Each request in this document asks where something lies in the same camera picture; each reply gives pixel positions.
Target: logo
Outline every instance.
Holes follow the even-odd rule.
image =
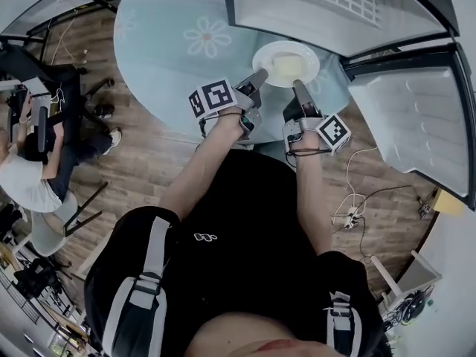
[[[194,237],[197,241],[205,241],[205,242],[211,242],[214,241],[215,239],[218,239],[216,235],[213,234],[198,234],[195,233]]]

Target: white cable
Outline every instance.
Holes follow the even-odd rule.
[[[331,218],[331,223],[332,225],[334,225],[334,221],[335,221],[335,218],[336,215],[337,215],[337,212],[339,212],[339,210],[341,209],[342,205],[345,203],[345,201],[352,196],[353,198],[353,203],[352,203],[352,206],[355,207],[356,206],[356,196],[359,196],[359,197],[362,197],[364,199],[364,208],[362,209],[362,212],[360,213],[356,213],[356,216],[361,216],[362,214],[364,214],[365,212],[365,208],[367,206],[367,202],[365,201],[365,196],[363,194],[359,194],[359,193],[356,193],[356,191],[354,190],[354,187],[351,185],[350,181],[349,181],[349,166],[350,166],[350,161],[352,160],[352,158],[357,155],[358,153],[360,152],[366,152],[366,151],[373,151],[374,149],[377,149],[378,147],[374,147],[374,148],[368,148],[368,149],[360,149],[359,151],[355,151],[349,158],[349,161],[347,162],[347,169],[346,169],[346,173],[345,173],[345,179],[347,180],[347,184],[350,186],[350,189],[352,189],[352,193],[349,193],[347,194],[347,196],[342,200],[341,204],[338,206],[337,210],[335,211],[334,213],[334,216],[332,216]]]
[[[58,45],[57,45],[57,48],[54,50],[54,53],[53,53],[53,58],[51,59],[51,64],[53,65],[53,62],[54,62],[54,58],[57,56],[57,52],[58,52],[58,49],[60,48],[60,45],[62,43],[62,38],[64,37],[64,35],[66,34],[66,32],[68,31],[68,29],[73,25],[73,22],[74,20],[76,19],[76,16],[73,17],[73,19],[71,20],[71,22],[69,23],[68,27],[65,29],[64,32],[62,32],[62,35],[59,37],[59,41],[58,41]],[[65,48],[66,52],[71,56],[71,58],[73,58],[74,60],[74,57],[71,55],[71,53],[69,53],[68,49],[66,49],[65,45],[63,44],[63,47]]]

